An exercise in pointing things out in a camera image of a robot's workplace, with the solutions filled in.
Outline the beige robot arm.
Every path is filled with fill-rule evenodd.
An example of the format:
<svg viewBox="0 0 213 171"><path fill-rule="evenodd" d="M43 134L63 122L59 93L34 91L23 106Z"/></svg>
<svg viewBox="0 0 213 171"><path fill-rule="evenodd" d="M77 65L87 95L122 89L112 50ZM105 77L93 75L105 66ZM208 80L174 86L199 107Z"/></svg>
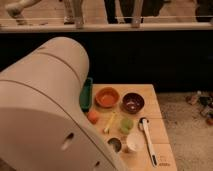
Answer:
<svg viewBox="0 0 213 171"><path fill-rule="evenodd" d="M0 158L17 171L129 171L79 104L89 58L56 37L0 72Z"/></svg>

